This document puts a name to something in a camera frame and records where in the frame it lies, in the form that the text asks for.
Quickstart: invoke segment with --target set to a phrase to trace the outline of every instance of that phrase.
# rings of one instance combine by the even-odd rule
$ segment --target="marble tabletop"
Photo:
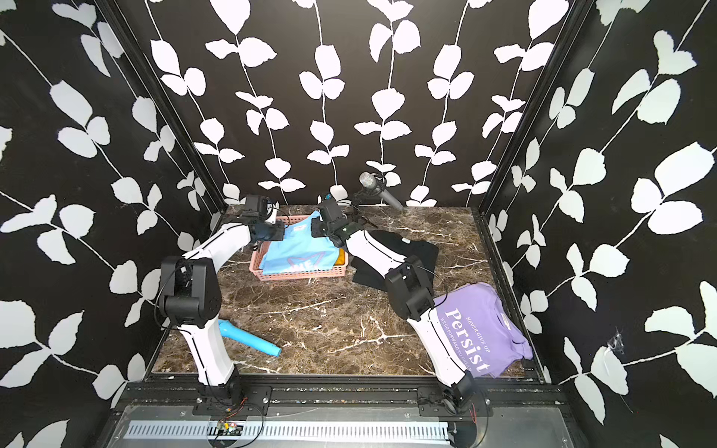
[[[288,214],[309,214],[315,206],[282,206]],[[470,209],[361,207],[381,229],[440,248],[436,294],[466,283],[494,285],[488,256]],[[228,214],[238,214],[233,206]],[[250,249],[236,253],[218,273],[221,319],[282,348],[273,357],[225,338],[241,373],[432,375],[432,364],[411,326],[391,309],[386,293],[345,277],[259,281],[249,271]],[[161,348],[155,372],[196,372],[184,337],[173,330]],[[520,361],[502,376],[524,377]]]

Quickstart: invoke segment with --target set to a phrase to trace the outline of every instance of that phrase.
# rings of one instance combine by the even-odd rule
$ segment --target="pink plastic basket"
[[[309,215],[296,215],[296,216],[277,216],[277,221],[287,222],[289,225],[296,224],[299,221],[303,221],[308,218]],[[263,282],[270,280],[296,280],[300,278],[319,278],[319,277],[343,277],[346,275],[346,266],[348,265],[348,254],[343,249],[339,249],[343,253],[343,264],[337,264],[328,271],[304,271],[304,272],[291,272],[284,274],[269,274],[264,275],[259,265],[262,262],[262,258],[269,250],[269,244],[271,242],[264,241],[259,250],[252,253],[252,261],[249,263],[249,271],[253,272],[257,278]]]

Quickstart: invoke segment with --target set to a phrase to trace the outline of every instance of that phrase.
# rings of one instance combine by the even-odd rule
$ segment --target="light blue t-shirt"
[[[272,241],[259,268],[265,275],[286,272],[328,271],[338,259],[338,248],[328,237],[311,236],[311,219],[319,215],[314,211],[308,218],[291,224],[284,231],[284,240]]]

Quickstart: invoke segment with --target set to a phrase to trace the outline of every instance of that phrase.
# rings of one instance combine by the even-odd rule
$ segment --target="microphone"
[[[386,191],[386,186],[379,183],[379,180],[376,179],[376,177],[371,173],[363,172],[358,177],[359,181],[361,182],[361,185],[364,186],[365,189],[369,190],[371,193],[376,193],[377,191],[380,191],[379,196],[386,201],[386,203],[390,206],[393,206],[395,209],[398,209],[399,211],[403,210],[403,206],[399,202],[398,199],[394,198],[394,195],[390,194],[388,191]]]

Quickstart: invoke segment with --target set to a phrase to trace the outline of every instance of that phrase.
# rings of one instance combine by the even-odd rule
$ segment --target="folded t-shirt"
[[[259,268],[265,275],[287,272],[328,271],[338,259],[338,248],[328,237],[311,236],[311,219],[319,215],[314,211],[308,218],[291,224],[284,231],[282,241],[272,241]]]
[[[435,298],[441,328],[474,378],[495,378],[516,359],[533,358],[530,343],[488,283],[462,286],[444,297]]]

